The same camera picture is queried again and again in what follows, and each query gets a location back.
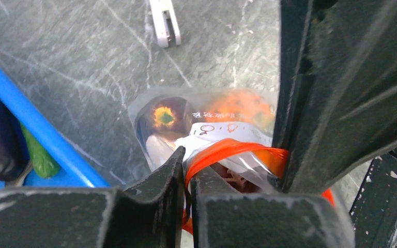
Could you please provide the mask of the orange toy pineapple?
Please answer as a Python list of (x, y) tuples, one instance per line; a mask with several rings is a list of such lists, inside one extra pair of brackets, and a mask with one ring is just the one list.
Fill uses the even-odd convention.
[(249, 123), (269, 134), (275, 123), (274, 106), (249, 89), (233, 89), (216, 95), (205, 105), (203, 117), (207, 122)]

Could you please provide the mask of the clear zip top bag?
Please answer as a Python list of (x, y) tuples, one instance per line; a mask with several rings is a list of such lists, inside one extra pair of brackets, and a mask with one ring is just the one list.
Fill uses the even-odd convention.
[[(258, 186), (261, 189), (260, 192), (272, 192), (274, 190), (272, 183), (284, 176), (288, 157), (287, 150), (272, 146), (273, 133), (266, 133), (245, 122), (207, 122), (203, 117), (205, 105), (216, 95), (233, 89), (247, 88), (155, 87), (137, 96), (128, 108), (134, 130), (134, 121), (139, 111), (156, 97), (182, 97), (195, 109), (192, 113), (193, 124), (189, 134), (177, 139), (151, 135), (145, 143), (138, 140), (150, 170), (157, 170), (177, 148), (183, 147), (185, 154), (182, 164), (186, 170), (187, 187), (199, 172), (211, 168), (210, 166), (215, 163), (220, 163)], [(274, 106), (276, 119), (276, 97), (264, 92), (252, 91), (259, 93)]]

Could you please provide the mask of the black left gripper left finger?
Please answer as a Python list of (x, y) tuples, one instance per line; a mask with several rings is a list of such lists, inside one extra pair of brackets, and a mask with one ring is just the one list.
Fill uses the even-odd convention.
[(0, 247), (179, 247), (184, 154), (126, 190), (0, 190)]

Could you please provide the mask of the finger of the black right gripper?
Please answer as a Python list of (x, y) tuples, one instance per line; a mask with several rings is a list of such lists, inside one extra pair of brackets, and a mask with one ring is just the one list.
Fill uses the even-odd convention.
[(397, 158), (375, 158), (349, 211), (356, 247), (397, 247)]
[(397, 1), (281, 1), (280, 11), (281, 187), (320, 193), (397, 147)]

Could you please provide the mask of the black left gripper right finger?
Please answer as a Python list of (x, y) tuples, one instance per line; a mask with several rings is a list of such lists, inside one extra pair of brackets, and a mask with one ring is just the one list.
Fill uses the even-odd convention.
[(213, 169), (190, 183), (195, 247), (354, 247), (340, 201), (312, 194), (242, 194)]

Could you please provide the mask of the dark toy grape bunch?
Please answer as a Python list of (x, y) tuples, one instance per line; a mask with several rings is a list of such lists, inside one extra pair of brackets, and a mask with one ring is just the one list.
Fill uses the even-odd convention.
[(220, 163), (210, 166), (226, 183), (241, 193), (258, 193), (261, 189)]

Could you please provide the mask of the dark red toy fruit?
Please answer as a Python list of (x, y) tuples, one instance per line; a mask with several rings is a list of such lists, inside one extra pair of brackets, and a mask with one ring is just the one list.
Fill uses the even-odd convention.
[(182, 97), (156, 97), (138, 113), (134, 124), (139, 141), (151, 135), (177, 139), (189, 134), (193, 124), (192, 104)]

